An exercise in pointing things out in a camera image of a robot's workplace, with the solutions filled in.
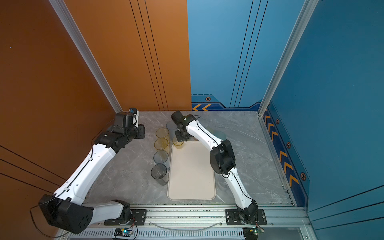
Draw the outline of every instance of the blue wall panel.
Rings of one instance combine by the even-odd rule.
[[[303,3],[304,0],[268,1],[249,73],[246,81],[244,74],[239,95],[242,89],[244,92],[236,107],[250,106],[255,97],[264,97]]]
[[[187,4],[191,93],[213,95],[229,107],[252,1]]]
[[[303,3],[188,0],[192,96],[214,96],[225,108],[260,101]]]
[[[316,230],[318,239],[326,240],[382,240],[382,233],[377,233],[384,225],[384,219],[349,224],[339,227]]]
[[[382,223],[370,219],[383,203],[355,209],[384,199],[383,29],[384,2],[319,1],[272,98],[308,172],[320,240],[361,239]],[[368,236],[382,239],[380,228]]]

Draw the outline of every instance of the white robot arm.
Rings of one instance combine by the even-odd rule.
[[[183,116],[177,111],[172,114],[171,119],[178,128],[175,132],[177,140],[182,141],[194,136],[211,151],[211,167],[225,178],[235,198],[241,221],[243,224],[252,224],[258,210],[257,203],[249,196],[240,180],[231,143],[214,136],[191,114]]]
[[[145,128],[138,124],[139,111],[117,113],[111,129],[101,133],[91,151],[72,176],[53,195],[44,195],[39,206],[48,224],[73,233],[89,224],[117,219],[121,225],[132,217],[129,203],[112,200],[102,204],[83,204],[85,196],[105,165],[133,139],[143,139]]]
[[[48,224],[78,234],[96,222],[116,219],[120,225],[125,225],[131,220],[132,212],[127,202],[83,202],[97,176],[117,152],[133,139],[144,138],[145,128],[138,124],[138,118],[139,111],[135,108],[117,113],[112,128],[99,135],[72,176],[53,195],[44,195],[40,199],[39,206]],[[178,131],[175,133],[179,141],[194,136],[211,151],[211,166],[225,178],[235,197],[241,221],[252,224],[257,214],[257,204],[248,195],[239,178],[231,143],[214,136],[191,114],[183,116],[177,111],[171,118],[177,124]]]

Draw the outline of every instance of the black joint motor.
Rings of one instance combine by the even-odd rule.
[[[192,135],[187,132],[187,126],[189,123],[196,120],[192,114],[184,116],[180,111],[176,111],[171,115],[171,119],[177,126],[178,130],[175,131],[175,135],[179,142],[192,137]]]
[[[143,139],[145,136],[145,127],[139,124],[136,127],[137,109],[131,108],[128,112],[116,113],[115,122],[106,132],[103,132],[95,140],[95,144],[106,145],[112,148],[116,153],[133,139]]]
[[[249,225],[255,221],[258,207],[257,207],[257,203],[254,200],[252,200],[251,205],[249,205],[249,207],[246,207],[244,210],[239,208],[238,206],[236,207],[237,207],[237,210],[239,211],[239,217],[243,224]]]
[[[217,174],[224,173],[225,175],[228,175],[229,170],[236,167],[235,154],[229,140],[226,139],[219,146],[212,148],[211,167]]]

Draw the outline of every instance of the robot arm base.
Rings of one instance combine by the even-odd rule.
[[[249,205],[244,209],[239,208],[237,205],[236,207],[237,207],[237,210],[239,211],[239,217],[243,224],[249,225],[255,221],[258,207],[257,207],[257,203],[254,200],[252,200],[251,205]]]

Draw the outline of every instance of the gray marble surface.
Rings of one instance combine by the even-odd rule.
[[[139,123],[145,126],[145,139],[135,139],[110,161],[89,191],[85,202],[108,202],[119,199],[131,204],[153,203],[230,203],[235,199],[229,189],[218,184],[223,177],[215,173],[216,197],[206,201],[171,201],[167,185],[151,177],[157,151],[155,131],[165,127],[173,112],[140,112]],[[248,193],[259,204],[288,204],[291,200],[283,189],[277,169],[254,111],[182,111],[200,115],[204,127],[222,131],[232,143],[240,178]]]

